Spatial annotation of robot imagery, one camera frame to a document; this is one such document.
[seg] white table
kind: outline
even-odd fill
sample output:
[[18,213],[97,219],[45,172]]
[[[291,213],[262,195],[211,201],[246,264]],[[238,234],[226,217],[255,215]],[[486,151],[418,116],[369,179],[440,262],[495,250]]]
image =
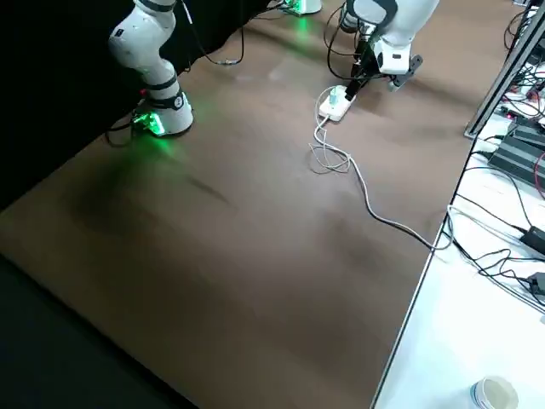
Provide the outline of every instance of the white table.
[[[475,149],[490,150],[487,136],[504,135],[509,121],[492,116]],[[478,156],[468,167],[486,166]],[[517,183],[528,217],[545,229],[545,202],[537,192]],[[488,170],[466,173],[458,192],[504,220],[528,228],[512,182]],[[513,256],[529,253],[501,233],[521,233],[456,197],[453,205],[498,232],[491,233],[452,211],[456,239],[473,256],[509,247]],[[440,244],[446,243],[443,236]],[[488,266],[501,256],[491,256]],[[517,275],[545,272],[544,263],[509,264]],[[524,293],[516,280],[502,279]],[[473,408],[469,388],[487,375],[505,377],[517,389],[520,409],[545,408],[545,316],[477,274],[453,245],[427,261],[412,310],[376,397],[376,409]]]

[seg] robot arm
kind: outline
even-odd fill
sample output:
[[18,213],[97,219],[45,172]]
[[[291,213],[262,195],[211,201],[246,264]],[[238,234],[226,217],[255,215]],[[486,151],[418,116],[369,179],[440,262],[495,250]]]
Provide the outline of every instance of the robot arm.
[[176,26],[176,0],[134,0],[129,16],[112,32],[110,50],[122,66],[138,71],[146,85],[143,113],[135,120],[157,136],[179,134],[193,121],[176,70],[159,50]]
[[403,75],[410,69],[410,45],[426,25],[439,0],[348,0],[341,15],[341,29],[355,32],[375,27],[371,41],[383,74]]

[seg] power strip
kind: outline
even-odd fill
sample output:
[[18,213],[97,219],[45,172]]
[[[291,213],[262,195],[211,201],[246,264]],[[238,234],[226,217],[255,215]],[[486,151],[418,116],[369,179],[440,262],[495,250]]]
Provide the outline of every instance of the power strip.
[[320,105],[320,116],[329,117],[333,122],[339,122],[348,108],[356,101],[356,96],[351,101],[347,100],[347,87],[343,85],[337,85],[331,90],[329,98],[327,98],[322,105]]

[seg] floor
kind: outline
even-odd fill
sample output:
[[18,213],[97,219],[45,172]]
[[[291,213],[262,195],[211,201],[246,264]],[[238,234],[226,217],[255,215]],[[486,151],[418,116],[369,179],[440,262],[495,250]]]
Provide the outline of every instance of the floor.
[[[183,138],[97,139],[0,215],[0,252],[202,408],[368,406],[426,260],[366,214],[353,175],[312,172],[339,3],[256,20],[243,64],[183,74],[196,116]],[[329,126],[379,213],[434,238],[518,11],[444,0],[414,42],[417,77],[371,84]]]
[[195,407],[0,256],[0,407]]

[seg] paper cup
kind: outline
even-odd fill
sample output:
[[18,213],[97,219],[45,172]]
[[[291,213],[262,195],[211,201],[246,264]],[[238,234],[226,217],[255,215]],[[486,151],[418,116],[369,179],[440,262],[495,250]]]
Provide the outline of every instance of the paper cup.
[[473,403],[480,409],[516,409],[517,391],[502,377],[486,377],[471,388]]

